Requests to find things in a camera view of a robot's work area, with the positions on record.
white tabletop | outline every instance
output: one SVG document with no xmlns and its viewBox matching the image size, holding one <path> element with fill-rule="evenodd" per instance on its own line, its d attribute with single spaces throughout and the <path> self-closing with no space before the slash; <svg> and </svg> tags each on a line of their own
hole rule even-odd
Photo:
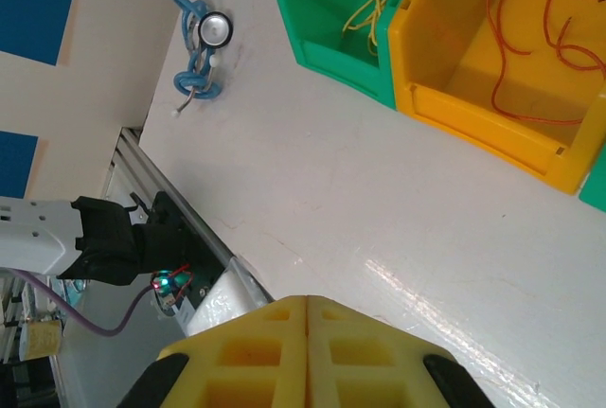
<svg viewBox="0 0 606 408">
<path fill-rule="evenodd" d="M 602 406 L 606 214 L 296 65 L 276 0 L 213 7 L 223 94 L 170 116 L 175 30 L 141 146 L 270 293 L 445 346 L 497 406 Z"/>
</svg>

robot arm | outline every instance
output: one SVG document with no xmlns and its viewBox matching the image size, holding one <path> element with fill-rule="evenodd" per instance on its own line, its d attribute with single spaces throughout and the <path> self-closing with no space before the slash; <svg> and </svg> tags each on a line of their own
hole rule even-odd
<svg viewBox="0 0 606 408">
<path fill-rule="evenodd" d="M 139 274 L 178 268 L 188 238 L 177 226 L 132 225 L 123 206 L 104 200 L 0 197 L 2 267 L 129 285 Z"/>
</svg>

purple cable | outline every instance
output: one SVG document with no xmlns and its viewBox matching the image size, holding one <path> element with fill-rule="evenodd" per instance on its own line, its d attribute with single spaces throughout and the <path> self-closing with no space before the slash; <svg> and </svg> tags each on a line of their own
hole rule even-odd
<svg viewBox="0 0 606 408">
<path fill-rule="evenodd" d="M 93 323 L 92 321 L 90 321 L 89 319 L 84 317 L 79 311 L 77 311 L 72 306 L 70 306 L 69 303 L 67 303 L 67 301 L 65 301 L 62 297 L 60 297 L 58 294 L 56 294 L 52 288 L 47 286 L 42 280 L 40 280 L 34 274 L 29 273 L 28 271 L 21 271 L 19 269 L 11 269 L 11 268 L 7 268 L 7 269 L 14 275 L 22 278 L 27 283 L 29 283 L 29 284 L 35 286 L 36 288 L 39 288 L 43 292 L 45 292 L 45 294 L 52 301 L 54 301 L 62 310 L 65 310 L 67 313 L 69 313 L 69 315 L 72 318 L 74 318 L 74 321 L 77 321 L 85 328 L 91 330 L 92 332 L 95 332 L 95 334 L 102 335 L 103 337 L 114 337 L 114 336 L 118 335 L 120 332 L 122 332 L 122 330 L 126 327 L 127 323 L 131 319 L 131 316 L 133 315 L 134 308 L 136 307 L 136 305 L 143 298 L 145 293 L 147 293 L 148 291 L 150 291 L 153 288 L 152 285 L 148 285 L 143 290 L 141 290 L 141 292 L 133 300 L 133 303 L 131 304 L 129 309 L 126 310 L 126 314 L 124 315 L 122 322 L 118 325 L 117 328 L 104 329 L 104 328 L 97 326 L 95 323 Z"/>
</svg>

